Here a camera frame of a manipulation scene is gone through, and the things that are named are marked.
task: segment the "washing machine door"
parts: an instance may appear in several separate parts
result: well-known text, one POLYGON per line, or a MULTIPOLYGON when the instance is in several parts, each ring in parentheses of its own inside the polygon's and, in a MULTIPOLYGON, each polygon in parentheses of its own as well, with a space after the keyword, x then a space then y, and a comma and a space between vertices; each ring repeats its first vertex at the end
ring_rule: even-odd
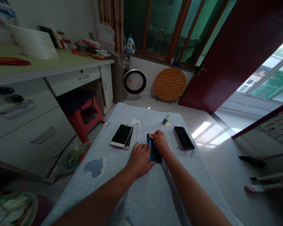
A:
POLYGON ((123 76, 123 88, 129 94, 141 93, 147 84, 146 76, 140 70, 129 70, 123 76))

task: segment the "light blue towel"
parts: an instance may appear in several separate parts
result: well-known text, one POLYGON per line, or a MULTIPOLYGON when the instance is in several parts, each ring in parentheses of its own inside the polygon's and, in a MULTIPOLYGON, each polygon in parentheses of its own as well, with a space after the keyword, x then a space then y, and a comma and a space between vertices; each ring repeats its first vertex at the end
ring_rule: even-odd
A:
MULTIPOLYGON (((193 138, 188 133, 196 147, 195 150, 181 151, 174 137, 173 127, 160 124, 165 116, 165 112, 118 103, 108 120, 109 125, 101 130, 43 225, 54 223, 73 205, 115 176, 126 165, 134 144, 146 143, 147 133, 153 133, 157 129, 165 133, 171 151, 228 220, 236 225, 235 217, 205 165, 193 138), (129 150, 114 149, 109 146, 120 124, 131 124, 134 118, 141 120, 141 124, 134 125, 129 150)), ((189 131, 178 113, 171 113, 168 122, 189 131)), ((153 166, 147 174, 132 184, 118 203, 108 225, 190 225, 164 162, 153 166)))

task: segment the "hand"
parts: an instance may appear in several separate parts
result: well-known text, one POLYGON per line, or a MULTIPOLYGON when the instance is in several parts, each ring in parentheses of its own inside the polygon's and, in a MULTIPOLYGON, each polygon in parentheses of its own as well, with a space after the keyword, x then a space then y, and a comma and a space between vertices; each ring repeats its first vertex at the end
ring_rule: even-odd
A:
POLYGON ((152 134, 152 136, 153 136, 154 145, 156 147, 156 150, 162 156, 170 152, 170 148, 168 146, 167 139, 162 131, 157 130, 154 134, 152 134))
POLYGON ((143 176, 155 165, 155 162, 149 162, 150 152, 151 147, 148 147, 148 143, 138 145, 137 142, 134 145, 129 161, 125 167, 128 169, 128 172, 133 174, 134 179, 143 176))

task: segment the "white smartphone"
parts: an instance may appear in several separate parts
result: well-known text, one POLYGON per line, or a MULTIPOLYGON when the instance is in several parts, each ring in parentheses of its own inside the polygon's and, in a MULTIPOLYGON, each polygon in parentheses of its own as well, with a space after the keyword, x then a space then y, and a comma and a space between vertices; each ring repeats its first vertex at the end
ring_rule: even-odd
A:
POLYGON ((114 137, 112 138, 110 144, 112 146, 117 146, 120 148, 125 147, 125 144, 129 138, 130 132, 133 128, 133 125, 122 123, 118 130, 116 131, 114 137))

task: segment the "forearm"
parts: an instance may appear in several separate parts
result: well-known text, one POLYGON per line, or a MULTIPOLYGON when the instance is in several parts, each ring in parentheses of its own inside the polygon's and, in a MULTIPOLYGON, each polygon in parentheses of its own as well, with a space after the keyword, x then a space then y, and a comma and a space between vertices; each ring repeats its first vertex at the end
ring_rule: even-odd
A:
POLYGON ((213 200, 171 152, 162 156, 192 225, 231 225, 213 200))
POLYGON ((125 167, 87 196, 54 225, 104 225, 135 178, 125 167))

